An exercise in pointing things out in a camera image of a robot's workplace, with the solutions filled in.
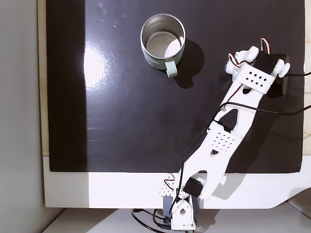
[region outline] white table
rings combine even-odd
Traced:
[[[306,0],[306,71],[311,70],[311,1]],[[39,75],[44,192],[47,207],[162,208],[166,173],[50,172],[45,0],[38,0]],[[305,105],[311,104],[311,78]],[[311,187],[311,111],[305,112],[301,171],[292,174],[226,174],[205,209],[272,208]]]
[[[152,217],[137,216],[149,226]],[[311,220],[284,203],[269,210],[201,210],[197,233],[309,233]],[[131,216],[130,210],[66,209],[44,233],[150,233]]]

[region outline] metal mug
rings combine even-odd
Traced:
[[[185,48],[185,29],[169,14],[149,18],[140,33],[141,48],[147,62],[154,68],[166,70],[169,78],[177,76],[176,64]]]

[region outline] white 3d-printed robotic arm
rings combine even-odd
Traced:
[[[226,72],[232,74],[233,83],[222,104],[234,102],[257,108],[262,96],[268,92],[276,76],[278,75],[282,78],[286,75],[290,65],[288,63],[284,64],[284,61],[281,59],[278,60],[271,74],[252,67],[250,63],[256,59],[258,53],[259,49],[252,47],[249,51],[241,51],[235,54],[236,61],[238,62],[235,66],[228,61]],[[250,89],[250,91],[244,94],[244,89]],[[237,123],[234,129],[228,132],[219,124],[219,121],[233,109],[238,110]],[[196,179],[195,175],[199,171],[204,170],[207,172],[207,179],[202,182],[203,189],[199,198],[205,200],[212,195],[225,174],[231,156],[252,126],[255,114],[256,110],[231,104],[227,104],[217,113],[207,129],[207,136],[203,143],[184,163],[181,192],[183,192],[182,189],[190,177]],[[179,178],[176,179],[175,189],[178,188],[178,184]],[[181,200],[173,206],[173,230],[195,229],[193,208],[187,207],[187,205],[192,207],[192,203],[188,203],[183,198],[187,196],[179,195]]]

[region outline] robotic arm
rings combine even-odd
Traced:
[[[237,52],[235,56],[229,55],[226,72],[232,74],[233,83],[222,101],[223,107],[209,125],[203,143],[184,163],[179,200],[172,208],[173,230],[195,229],[192,197],[206,200],[212,195],[225,174],[231,156],[253,124],[256,110],[225,103],[233,102],[257,108],[262,96],[267,94],[276,78],[283,78],[289,71],[290,64],[285,64],[280,59],[282,55],[271,55],[269,42],[265,38],[261,42],[266,42],[268,53],[253,46],[248,51]],[[234,129],[229,130],[220,121],[233,109],[238,110],[237,123]],[[198,178],[197,174],[201,170],[207,172],[206,180]],[[175,180],[175,190],[178,188],[180,176],[181,171],[179,178]]]

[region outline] mug handle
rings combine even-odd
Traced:
[[[165,65],[166,65],[166,73],[169,78],[177,76],[177,68],[173,58],[166,61]]]

